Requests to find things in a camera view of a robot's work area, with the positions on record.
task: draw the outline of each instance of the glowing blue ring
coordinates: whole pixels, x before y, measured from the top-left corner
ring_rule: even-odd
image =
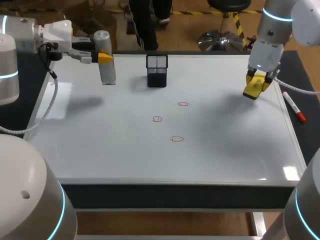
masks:
[[[15,73],[9,74],[9,75],[0,76],[0,79],[8,79],[8,78],[12,78],[16,75],[18,75],[18,71],[16,71]]]
[[[65,207],[66,207],[65,192],[64,192],[64,189],[62,188],[61,185],[60,185],[60,187],[61,187],[62,196],[63,196],[63,204],[62,204],[61,216],[60,216],[60,219],[58,221],[58,224],[56,225],[55,229],[53,230],[53,232],[51,233],[50,237],[47,240],[51,240],[54,237],[54,235],[56,234],[58,228],[60,227],[60,224],[62,222],[62,218],[64,217],[64,213],[65,213]]]
[[[270,18],[273,18],[273,19],[278,20],[278,21],[282,21],[282,22],[292,22],[292,21],[293,21],[292,18],[282,18],[282,17],[274,16],[274,15],[268,13],[268,12],[265,10],[265,8],[263,8],[263,12],[264,12],[267,16],[269,16]]]
[[[3,17],[3,22],[2,22],[2,33],[3,33],[3,34],[6,34],[6,23],[7,23],[7,19],[8,19],[8,16],[5,15],[5,16]]]
[[[298,191],[295,190],[295,205],[296,205],[296,210],[298,211],[298,214],[300,216],[300,219],[302,221],[302,223],[304,224],[305,228],[309,231],[309,233],[316,239],[316,240],[320,240],[319,237],[317,237],[317,235],[311,230],[311,228],[308,226],[308,224],[306,223],[306,221],[304,220],[304,218],[302,217],[302,214],[300,212],[299,209],[299,205],[298,205]]]

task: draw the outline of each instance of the chrome stool base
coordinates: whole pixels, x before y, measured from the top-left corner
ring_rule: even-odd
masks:
[[[218,30],[205,32],[198,41],[203,52],[210,51],[243,51],[245,45],[242,39],[233,32],[226,31],[220,35]]]

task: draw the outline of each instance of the white cable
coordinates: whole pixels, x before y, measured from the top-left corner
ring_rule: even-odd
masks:
[[[289,84],[286,84],[285,82],[279,80],[278,78],[275,78],[274,79],[278,84],[288,88],[288,89],[292,89],[296,92],[299,92],[299,93],[302,93],[302,94],[308,94],[308,95],[320,95],[320,91],[307,91],[307,90],[302,90],[300,88],[297,88],[297,87],[294,87],[294,86],[291,86]]]
[[[11,135],[20,135],[20,134],[25,134],[27,132],[30,132],[30,131],[36,129],[37,127],[39,127],[41,122],[48,116],[52,106],[55,103],[56,97],[57,97],[57,93],[58,93],[58,79],[57,78],[53,79],[53,84],[54,84],[54,92],[53,92],[53,96],[52,96],[52,99],[50,101],[50,104],[49,104],[48,108],[46,109],[44,115],[39,119],[39,121],[35,125],[33,125],[32,127],[27,128],[25,130],[16,130],[16,131],[15,130],[9,130],[9,129],[6,129],[6,128],[0,126],[0,131],[3,131],[5,133],[11,134]]]

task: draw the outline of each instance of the yellow and black caution tape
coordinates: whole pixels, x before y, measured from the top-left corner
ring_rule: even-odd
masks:
[[[240,24],[239,14],[237,12],[233,13],[233,19],[234,19],[234,23],[235,23],[238,35],[243,41],[244,49],[248,50],[247,41],[246,41],[246,38],[245,38],[245,35],[244,35],[244,31],[242,30],[242,27],[241,27],[241,24]]]
[[[60,12],[61,9],[54,8],[5,8],[0,7],[0,12],[23,12],[23,13],[41,13],[41,12]],[[110,10],[111,13],[123,14],[123,10]],[[261,10],[244,10],[237,12],[239,14],[260,14]],[[210,15],[210,14],[222,14],[220,11],[173,11],[173,15]]]
[[[239,14],[261,14],[262,11],[256,10],[256,11],[250,11],[250,10],[245,10],[245,11],[240,11],[236,12]],[[210,15],[210,14],[223,14],[221,11],[173,11],[173,15]]]

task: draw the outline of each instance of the stool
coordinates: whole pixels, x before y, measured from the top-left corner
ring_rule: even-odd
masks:
[[[202,51],[242,51],[243,40],[233,32],[226,31],[226,21],[229,12],[240,12],[250,6],[251,0],[207,0],[209,5],[222,12],[220,31],[214,30],[205,32],[198,41]]]

